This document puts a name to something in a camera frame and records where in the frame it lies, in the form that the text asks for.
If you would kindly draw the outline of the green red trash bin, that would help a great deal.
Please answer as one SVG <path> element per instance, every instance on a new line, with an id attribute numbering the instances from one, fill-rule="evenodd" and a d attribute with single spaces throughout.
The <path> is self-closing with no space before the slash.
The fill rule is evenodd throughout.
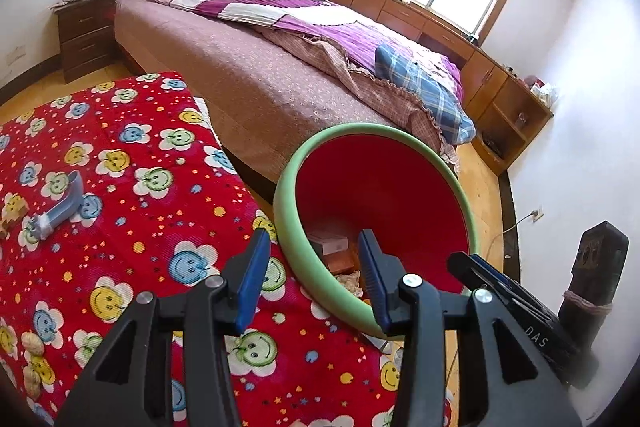
<path id="1" fill-rule="evenodd" d="M 339 124 L 309 138 L 280 174 L 273 211 L 281 251 L 307 294 L 374 337 L 383 333 L 372 308 L 337 282 L 309 233 L 334 232 L 355 243 L 370 229 L 384 253 L 450 293 L 463 286 L 448 272 L 448 257 L 480 250 L 454 173 L 421 141 L 382 124 Z"/>

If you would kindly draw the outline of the red smiley flower blanket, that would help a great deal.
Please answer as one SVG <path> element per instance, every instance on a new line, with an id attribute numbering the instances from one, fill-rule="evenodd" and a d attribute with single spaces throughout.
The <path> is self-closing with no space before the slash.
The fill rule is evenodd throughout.
<path id="1" fill-rule="evenodd" d="M 27 230 L 54 202 L 50 172 L 78 170 L 79 210 L 44 241 Z M 40 426 L 141 291 L 188 291 L 270 220 L 234 173 L 182 79 L 107 81 L 1 126 L 1 210 L 29 212 L 1 242 L 1 366 Z M 37 334 L 42 357 L 21 343 Z M 387 426 L 401 353 L 378 348 L 312 301 L 290 273 L 259 299 L 255 322 L 224 342 L 245 426 Z M 37 400 L 23 369 L 41 378 Z"/>

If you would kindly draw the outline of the blue plaid pillow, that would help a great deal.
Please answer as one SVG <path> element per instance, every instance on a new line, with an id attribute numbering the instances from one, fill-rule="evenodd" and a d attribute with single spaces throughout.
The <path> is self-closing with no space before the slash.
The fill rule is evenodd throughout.
<path id="1" fill-rule="evenodd" d="M 375 50 L 375 74 L 417 98 L 432 114 L 440 134 L 450 145 L 469 143 L 475 138 L 473 121 L 458 98 L 416 62 L 402 57 L 387 44 Z"/>

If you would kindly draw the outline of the peanut shell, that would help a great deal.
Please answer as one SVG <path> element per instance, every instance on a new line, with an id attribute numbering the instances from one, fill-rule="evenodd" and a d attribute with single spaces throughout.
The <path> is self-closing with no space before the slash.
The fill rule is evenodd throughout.
<path id="1" fill-rule="evenodd" d="M 27 395 L 32 400 L 37 400 L 41 393 L 40 375 L 32 368 L 26 365 L 23 369 L 24 387 Z"/>
<path id="2" fill-rule="evenodd" d="M 44 352 L 44 344 L 41 338 L 32 332 L 24 332 L 21 335 L 21 343 L 25 350 L 31 355 L 42 357 Z"/>

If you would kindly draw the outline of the wooden block piece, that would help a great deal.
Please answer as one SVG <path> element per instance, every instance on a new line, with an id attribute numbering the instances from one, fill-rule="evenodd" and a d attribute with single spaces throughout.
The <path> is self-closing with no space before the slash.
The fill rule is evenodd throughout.
<path id="1" fill-rule="evenodd" d="M 29 212 L 29 205 L 20 194 L 8 194 L 1 210 L 0 239 L 7 239 Z"/>

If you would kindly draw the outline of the large bed brown cover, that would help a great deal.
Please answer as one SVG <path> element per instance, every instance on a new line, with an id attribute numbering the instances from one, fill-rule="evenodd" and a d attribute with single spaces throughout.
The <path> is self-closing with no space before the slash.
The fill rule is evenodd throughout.
<path id="1" fill-rule="evenodd" d="M 456 149 L 416 96 L 349 63 L 326 40 L 150 0 L 116 1 L 115 38 L 145 72 L 178 72 L 205 98 L 224 147 L 271 182 L 311 136 L 352 122 L 404 130 L 459 169 Z"/>

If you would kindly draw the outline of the dark wooden nightstand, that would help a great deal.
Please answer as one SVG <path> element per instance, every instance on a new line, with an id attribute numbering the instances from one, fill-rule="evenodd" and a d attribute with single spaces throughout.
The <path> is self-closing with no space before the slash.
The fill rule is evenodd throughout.
<path id="1" fill-rule="evenodd" d="M 115 12 L 116 0 L 80 0 L 53 10 L 66 83 L 115 60 Z"/>

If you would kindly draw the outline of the purple white quilt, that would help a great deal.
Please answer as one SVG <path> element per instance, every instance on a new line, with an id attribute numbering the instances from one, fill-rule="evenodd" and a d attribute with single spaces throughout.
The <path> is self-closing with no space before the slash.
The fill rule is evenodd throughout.
<path id="1" fill-rule="evenodd" d="M 460 72 L 445 55 L 433 52 L 369 17 L 330 0 L 152 0 L 208 18 L 329 39 L 356 65 L 374 71 L 374 52 L 387 44 L 416 62 L 457 98 Z"/>

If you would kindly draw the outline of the dark wooden post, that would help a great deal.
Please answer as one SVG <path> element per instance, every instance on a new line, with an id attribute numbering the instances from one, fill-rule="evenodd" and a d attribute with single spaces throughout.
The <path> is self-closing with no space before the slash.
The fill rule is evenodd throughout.
<path id="1" fill-rule="evenodd" d="M 599 361 L 591 347 L 612 311 L 628 247 L 628 237 L 608 221 L 585 231 L 580 238 L 570 286 L 563 294 L 558 314 L 578 351 L 564 376 L 577 389 L 587 387 L 596 376 Z"/>

